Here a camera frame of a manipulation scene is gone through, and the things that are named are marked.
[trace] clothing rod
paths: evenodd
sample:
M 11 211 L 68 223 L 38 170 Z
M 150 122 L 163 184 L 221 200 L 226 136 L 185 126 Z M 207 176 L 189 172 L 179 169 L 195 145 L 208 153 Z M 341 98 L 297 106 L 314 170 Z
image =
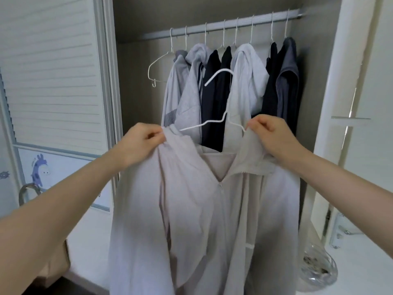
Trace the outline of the clothing rod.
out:
M 273 13 L 273 23 L 274 22 L 282 22 L 286 21 L 288 16 L 288 20 L 290 19 L 299 19 L 303 15 L 300 12 L 300 9 L 293 9 L 288 11 L 274 12 Z M 236 23 L 236 19 L 229 19 L 225 21 L 225 29 L 233 29 L 236 28 L 236 24 L 238 28 L 247 27 L 253 25 L 260 24 L 268 24 L 272 22 L 272 14 L 262 14 L 255 15 L 254 17 L 240 18 Z M 222 30 L 224 28 L 224 22 L 217 23 L 209 23 L 206 24 L 206 32 Z M 140 35 L 137 40 L 151 40 L 151 39 L 160 39 L 170 37 L 170 30 L 146 33 Z M 198 26 L 187 26 L 187 34 L 196 34 L 196 33 L 204 33 L 205 32 L 205 24 Z M 183 28 L 172 29 L 172 37 L 183 36 L 185 35 L 185 26 Z

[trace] human hand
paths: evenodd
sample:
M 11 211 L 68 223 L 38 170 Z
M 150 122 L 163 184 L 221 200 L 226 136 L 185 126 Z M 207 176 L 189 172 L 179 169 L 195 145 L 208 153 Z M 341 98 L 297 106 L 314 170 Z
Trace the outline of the human hand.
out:
M 165 142 L 162 127 L 157 124 L 137 123 L 123 136 L 108 155 L 118 164 L 119 171 L 143 161 L 159 144 Z
M 259 136 L 265 149 L 286 168 L 291 168 L 296 160 L 308 153 L 282 118 L 258 115 L 247 126 Z

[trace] wardrobe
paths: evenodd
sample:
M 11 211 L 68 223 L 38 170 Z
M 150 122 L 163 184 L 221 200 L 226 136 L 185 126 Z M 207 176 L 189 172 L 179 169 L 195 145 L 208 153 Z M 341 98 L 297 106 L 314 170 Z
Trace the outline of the wardrobe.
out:
M 15 198 L 19 188 L 32 181 L 33 163 L 41 161 L 50 169 L 50 175 L 41 175 L 40 188 L 45 190 L 105 153 L 137 122 L 160 123 L 165 83 L 149 80 L 147 69 L 171 50 L 171 41 L 174 50 L 206 43 L 220 56 L 224 47 L 251 43 L 266 62 L 272 41 L 280 49 L 285 35 L 293 37 L 302 79 L 296 136 L 317 155 L 338 163 L 346 128 L 358 124 L 350 111 L 374 3 L 2 0 L 1 122 Z M 266 20 L 234 26 L 233 20 L 253 22 L 253 16 Z M 270 16 L 281 18 L 272 23 Z M 232 26 L 225 28 L 224 21 Z M 212 23 L 224 26 L 209 30 Z M 205 24 L 206 34 L 184 35 L 186 26 Z M 154 64 L 152 77 L 166 81 L 173 58 L 168 54 Z M 108 289 L 106 265 L 117 181 L 106 185 L 68 237 L 67 276 L 93 289 Z M 299 260 L 310 223 L 318 232 L 323 230 L 327 205 L 302 183 Z

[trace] beige closet wall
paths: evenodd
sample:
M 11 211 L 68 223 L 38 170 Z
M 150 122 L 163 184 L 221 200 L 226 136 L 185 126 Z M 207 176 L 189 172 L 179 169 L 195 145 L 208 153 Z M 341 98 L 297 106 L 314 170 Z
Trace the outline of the beige closet wall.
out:
M 288 22 L 287 33 L 290 33 L 291 21 Z M 222 44 L 222 32 L 215 31 L 207 34 L 206 44 L 212 50 Z M 273 39 L 280 50 L 284 40 L 285 22 L 273 24 Z M 251 27 L 238 29 L 236 45 L 249 43 Z M 235 29 L 225 31 L 225 47 L 232 45 L 235 40 Z M 256 25 L 253 29 L 252 45 L 266 64 L 270 49 L 270 24 Z M 187 49 L 196 43 L 204 43 L 204 33 L 192 34 L 187 37 Z M 185 49 L 185 37 L 173 38 L 175 50 Z M 117 62 L 119 67 L 119 82 L 121 96 L 121 112 L 123 130 L 126 132 L 137 122 L 161 123 L 161 113 L 164 101 L 166 83 L 158 83 L 155 88 L 147 78 L 147 69 L 151 62 L 165 54 L 171 48 L 171 40 L 158 39 L 117 45 Z M 219 49 L 220 58 L 224 49 Z M 151 77 L 166 81 L 173 65 L 174 55 L 169 54 L 159 60 L 150 69 Z

